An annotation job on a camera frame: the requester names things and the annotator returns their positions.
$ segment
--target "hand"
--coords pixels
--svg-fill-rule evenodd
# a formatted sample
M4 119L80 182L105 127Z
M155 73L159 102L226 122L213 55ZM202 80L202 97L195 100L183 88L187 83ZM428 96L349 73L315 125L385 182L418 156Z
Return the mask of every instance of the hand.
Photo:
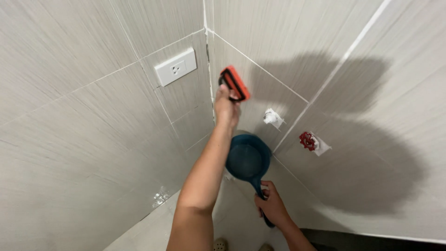
M286 211L285 205L279 196L272 181L261 181L262 186L267 186L269 190L262 189L263 195L265 196L265 201L262 200L257 193L254 195L254 202L256 203L257 209L259 210L259 215L262 217L260 209L268 217L268 219L276 225L279 229L286 224L293 222L291 217Z
M217 126L222 126L231 130L239 122L240 102L232 102L229 97L237 98L234 90L229 90L225 84L220 85L215 97L215 113L217 116Z

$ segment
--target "forearm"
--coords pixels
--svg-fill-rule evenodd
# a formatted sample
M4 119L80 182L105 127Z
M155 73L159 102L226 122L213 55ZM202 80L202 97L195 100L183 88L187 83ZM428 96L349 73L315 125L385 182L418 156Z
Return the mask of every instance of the forearm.
M289 219L287 224L279 227L286 239L290 251L316 251L299 227Z
M231 144L232 129L217 125L212 131L200 158L195 162L183 184L178 207L191 207L212 212Z

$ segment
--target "scoop handle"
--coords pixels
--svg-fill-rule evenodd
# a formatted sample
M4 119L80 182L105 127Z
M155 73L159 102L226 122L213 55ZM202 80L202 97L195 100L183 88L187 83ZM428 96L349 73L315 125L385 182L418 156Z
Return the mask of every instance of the scoop handle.
M255 184L252 184L252 186L256 190L256 193L260 197L260 199L265 200L265 196L263 196L262 189L260 187L260 180ZM268 220L262 209L260 209L260 212L262 213L262 217L265 220L266 225L269 226L270 228L274 228L276 225L274 225L271 221Z

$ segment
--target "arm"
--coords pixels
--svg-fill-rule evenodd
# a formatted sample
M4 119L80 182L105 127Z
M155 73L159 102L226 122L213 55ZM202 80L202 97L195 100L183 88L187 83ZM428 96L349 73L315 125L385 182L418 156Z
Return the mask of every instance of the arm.
M311 245L299 227L289 216L273 182L262 180L262 185L269 188L269 190L262 190L267 199L264 201L260 199L257 194L255 194L254 201L256 206L259 209L259 213L260 209L262 209L268 219L279 228L285 237L286 242L288 243L289 250L316 251L313 245Z
M232 131L238 122L238 103L221 85L215 99L217 124L206 147L183 184L173 216L168 251L212 250L212 210L220 189Z

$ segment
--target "blue ladle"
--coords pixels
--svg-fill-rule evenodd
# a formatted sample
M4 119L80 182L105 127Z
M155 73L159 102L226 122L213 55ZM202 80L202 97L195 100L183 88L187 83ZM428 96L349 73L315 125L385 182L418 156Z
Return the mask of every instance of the blue ladle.
M231 147L226 159L226 169L235 178L251 183L256 193L265 200L260 181L268 171L271 151L258 137L250 134L240 134L232 138ZM267 226L275 227L262 212Z

